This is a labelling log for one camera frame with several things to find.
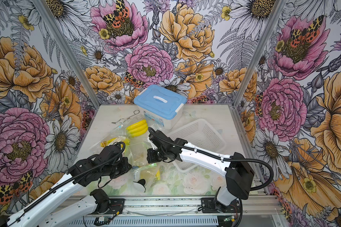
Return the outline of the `panda zip-top bag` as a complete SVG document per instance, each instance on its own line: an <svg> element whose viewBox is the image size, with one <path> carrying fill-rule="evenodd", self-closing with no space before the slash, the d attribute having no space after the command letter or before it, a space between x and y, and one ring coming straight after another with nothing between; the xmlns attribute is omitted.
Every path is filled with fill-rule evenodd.
<svg viewBox="0 0 341 227"><path fill-rule="evenodd" d="M134 166L132 170L134 173L133 186L135 190L145 193L157 181L155 176L160 167L153 163L143 167Z"/></svg>

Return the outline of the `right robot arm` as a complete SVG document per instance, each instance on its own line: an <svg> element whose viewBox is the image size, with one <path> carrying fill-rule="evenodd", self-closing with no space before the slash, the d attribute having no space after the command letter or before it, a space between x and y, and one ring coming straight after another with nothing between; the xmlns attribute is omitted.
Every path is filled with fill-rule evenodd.
<svg viewBox="0 0 341 227"><path fill-rule="evenodd" d="M148 141L151 148L147 151L148 163L174 161L187 162L211 170L225 179L225 186L220 187L214 197L214 209L225 213L235 200L243 201L249 198L251 191L267 187L274 179L273 167L265 161L247 159L240 153L222 155L197 147L192 143L177 138L172 140L162 131L149 128ZM270 175L266 182L259 186L252 186L255 172L250 163L265 166Z"/></svg>

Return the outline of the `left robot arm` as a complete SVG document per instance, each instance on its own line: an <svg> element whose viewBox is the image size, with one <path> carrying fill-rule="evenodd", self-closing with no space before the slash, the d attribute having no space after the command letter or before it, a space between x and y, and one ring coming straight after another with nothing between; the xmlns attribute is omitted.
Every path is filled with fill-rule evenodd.
<svg viewBox="0 0 341 227"><path fill-rule="evenodd" d="M28 206L11 216L0 217L0 227L63 227L81 216L108 212L111 202L102 189L92 191L66 208L56 209L90 183L100 182L106 176L115 179L129 172L132 166L123 156L125 148L124 142L116 142L97 155L77 161L57 183Z"/></svg>

